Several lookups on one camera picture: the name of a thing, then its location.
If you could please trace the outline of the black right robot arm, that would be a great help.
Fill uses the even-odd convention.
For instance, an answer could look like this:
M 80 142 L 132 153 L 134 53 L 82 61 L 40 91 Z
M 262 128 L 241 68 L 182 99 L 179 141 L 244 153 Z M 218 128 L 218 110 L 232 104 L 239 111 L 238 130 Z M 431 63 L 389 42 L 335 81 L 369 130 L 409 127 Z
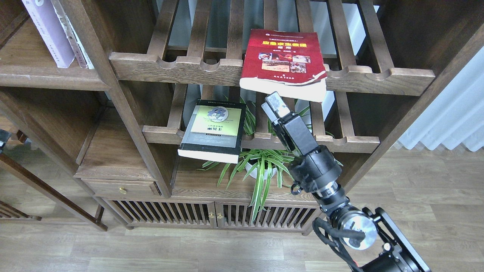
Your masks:
M 351 205 L 343 187 L 337 183 L 342 169 L 326 146 L 318 145 L 300 115 L 289 110 L 278 93 L 265 98 L 262 108 L 284 146 L 293 153 L 289 172 L 294 179 L 292 191 L 304 190 L 319 203 L 327 219 L 316 218 L 312 227 L 323 243 L 342 258 L 353 272 L 428 272 L 429 266 L 382 208 L 372 212 Z M 359 267 L 346 250 L 370 248 L 377 237 L 383 251 Z

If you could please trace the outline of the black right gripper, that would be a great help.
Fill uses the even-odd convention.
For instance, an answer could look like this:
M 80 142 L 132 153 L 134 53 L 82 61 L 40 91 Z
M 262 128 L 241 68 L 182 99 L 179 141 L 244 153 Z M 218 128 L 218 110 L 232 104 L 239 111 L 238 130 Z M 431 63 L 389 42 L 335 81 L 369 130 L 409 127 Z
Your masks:
M 278 92 L 261 105 L 283 145 L 294 155 L 289 173 L 294 185 L 307 193 L 334 195 L 342 169 L 326 146 L 320 146 L 301 117 L 289 110 Z

